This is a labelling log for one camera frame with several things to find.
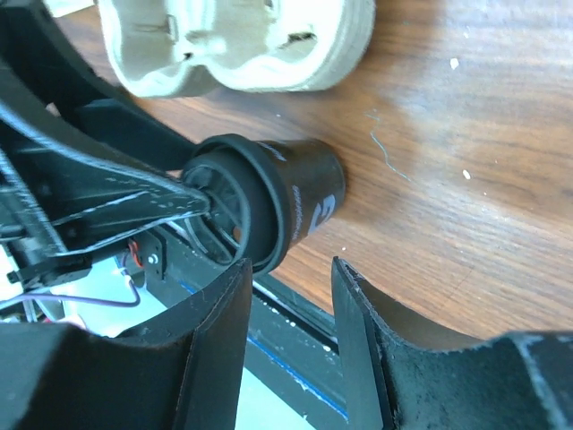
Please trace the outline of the black coffee cup lid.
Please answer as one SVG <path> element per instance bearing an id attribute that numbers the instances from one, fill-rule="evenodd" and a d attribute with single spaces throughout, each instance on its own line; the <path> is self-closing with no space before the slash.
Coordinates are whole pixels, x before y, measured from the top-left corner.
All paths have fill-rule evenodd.
<path id="1" fill-rule="evenodd" d="M 182 179 L 208 197 L 205 213 L 184 220 L 192 249 L 218 268 L 248 258 L 255 275 L 284 259 L 293 226 L 286 159 L 270 144 L 238 134 L 210 137 L 196 146 Z"/>

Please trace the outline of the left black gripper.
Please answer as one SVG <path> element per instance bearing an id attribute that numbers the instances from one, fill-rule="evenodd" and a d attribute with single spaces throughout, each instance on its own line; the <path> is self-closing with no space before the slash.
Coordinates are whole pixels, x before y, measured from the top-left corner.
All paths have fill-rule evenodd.
<path id="1" fill-rule="evenodd" d="M 1 105 L 1 246 L 25 291 L 80 280 L 82 254 L 206 213 L 205 193 L 98 142 L 42 106 Z"/>

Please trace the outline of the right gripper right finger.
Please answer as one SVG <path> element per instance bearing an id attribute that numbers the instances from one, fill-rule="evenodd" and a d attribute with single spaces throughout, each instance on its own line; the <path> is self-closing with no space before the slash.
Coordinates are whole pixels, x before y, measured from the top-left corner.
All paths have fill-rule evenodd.
<path id="1" fill-rule="evenodd" d="M 479 340 L 401 304 L 341 258 L 331 289 L 351 428 L 571 428 L 570 332 Z"/>

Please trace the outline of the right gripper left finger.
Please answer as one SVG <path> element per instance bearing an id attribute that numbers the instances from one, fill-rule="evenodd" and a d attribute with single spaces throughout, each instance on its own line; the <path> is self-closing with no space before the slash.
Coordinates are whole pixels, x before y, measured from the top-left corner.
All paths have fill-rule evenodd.
<path id="1" fill-rule="evenodd" d="M 1 327 L 4 429 L 231 429 L 252 265 L 114 338 L 68 323 Z"/>

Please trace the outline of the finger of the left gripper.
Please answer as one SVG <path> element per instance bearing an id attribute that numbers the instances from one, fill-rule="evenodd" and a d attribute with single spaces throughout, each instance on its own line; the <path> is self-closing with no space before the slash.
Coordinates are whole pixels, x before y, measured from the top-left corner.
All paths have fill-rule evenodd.
<path id="1" fill-rule="evenodd" d="M 159 170 L 177 170 L 192 142 L 101 79 L 40 1 L 1 3 L 1 57 L 43 105 L 90 138 Z"/>

